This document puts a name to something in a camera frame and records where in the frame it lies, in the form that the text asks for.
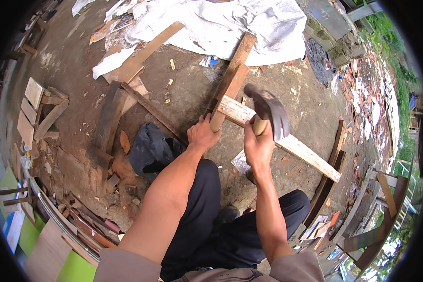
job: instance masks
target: green panel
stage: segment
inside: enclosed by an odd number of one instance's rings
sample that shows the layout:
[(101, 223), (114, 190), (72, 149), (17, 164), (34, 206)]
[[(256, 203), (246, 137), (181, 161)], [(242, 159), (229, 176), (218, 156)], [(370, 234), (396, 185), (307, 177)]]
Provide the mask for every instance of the green panel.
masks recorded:
[[(6, 188), (6, 189), (16, 189), (17, 188), (17, 179), (14, 176), (14, 173), (12, 172), (11, 166), (8, 166), (8, 168), (5, 171), (5, 174), (3, 175), (2, 181), (0, 181), (0, 190)], [(8, 217), (8, 214), (5, 212), (5, 207), (3, 206), (3, 202), (0, 199), (0, 210), (2, 211), (3, 217), (6, 219)]]
[(94, 274), (96, 274), (96, 268), (72, 250), (56, 282), (92, 282)]
[(45, 226), (44, 221), (40, 218), (37, 212), (35, 214), (35, 222), (37, 228), (30, 222), (28, 217), (25, 217), (22, 224), (22, 230), (19, 237), (19, 246), (22, 248), (22, 251), (28, 257), (33, 251), (33, 248), (38, 241), (39, 234)]

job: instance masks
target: hand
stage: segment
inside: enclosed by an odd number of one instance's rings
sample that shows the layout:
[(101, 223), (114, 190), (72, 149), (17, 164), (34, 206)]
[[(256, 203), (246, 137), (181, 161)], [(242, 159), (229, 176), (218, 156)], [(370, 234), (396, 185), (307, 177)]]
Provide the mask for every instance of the hand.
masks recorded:
[(246, 121), (244, 124), (244, 153), (247, 162), (251, 165), (254, 176), (263, 172), (269, 172), (274, 140), (272, 138), (271, 122), (265, 127), (260, 136), (255, 136), (253, 122)]
[(210, 116), (210, 113), (207, 114), (205, 119), (203, 116), (200, 116), (199, 122), (190, 127), (186, 132), (189, 142), (188, 147), (197, 148), (202, 154), (213, 147), (219, 141), (222, 134), (221, 130), (213, 133), (210, 129)]

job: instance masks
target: sleeve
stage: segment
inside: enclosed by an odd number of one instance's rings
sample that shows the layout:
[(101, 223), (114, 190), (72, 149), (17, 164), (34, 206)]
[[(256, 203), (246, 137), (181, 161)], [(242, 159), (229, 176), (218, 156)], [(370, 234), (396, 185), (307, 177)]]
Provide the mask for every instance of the sleeve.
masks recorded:
[(118, 248), (107, 248), (100, 251), (94, 282), (156, 282), (160, 270), (161, 265), (148, 258)]
[(276, 258), (271, 264), (270, 276), (280, 282), (325, 282), (315, 252)]

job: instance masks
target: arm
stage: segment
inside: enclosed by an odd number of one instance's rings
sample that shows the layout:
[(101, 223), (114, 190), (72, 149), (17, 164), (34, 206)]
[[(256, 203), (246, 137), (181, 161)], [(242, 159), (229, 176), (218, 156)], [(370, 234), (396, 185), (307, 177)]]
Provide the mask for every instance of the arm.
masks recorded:
[(271, 177), (270, 161), (274, 149), (271, 123), (260, 136), (255, 136), (250, 122), (244, 125), (244, 152), (257, 184), (255, 222), (268, 262), (292, 255), (288, 245), (287, 227)]
[(197, 164), (206, 150), (221, 137), (210, 129), (210, 114), (187, 131), (189, 145), (185, 152), (165, 167), (142, 202), (141, 212), (118, 248), (161, 263), (186, 210), (188, 194)]

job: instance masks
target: hammer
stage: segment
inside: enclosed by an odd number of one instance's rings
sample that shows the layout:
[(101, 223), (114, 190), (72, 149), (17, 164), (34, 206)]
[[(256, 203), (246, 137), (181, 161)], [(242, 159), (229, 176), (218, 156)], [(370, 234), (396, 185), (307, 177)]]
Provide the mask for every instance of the hammer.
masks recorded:
[(243, 91), (249, 98), (254, 100), (256, 115), (254, 115), (252, 120), (254, 121), (255, 136), (262, 134), (268, 122), (271, 122), (275, 142), (290, 134), (290, 125), (284, 106), (271, 92), (260, 90), (251, 83), (246, 84)]

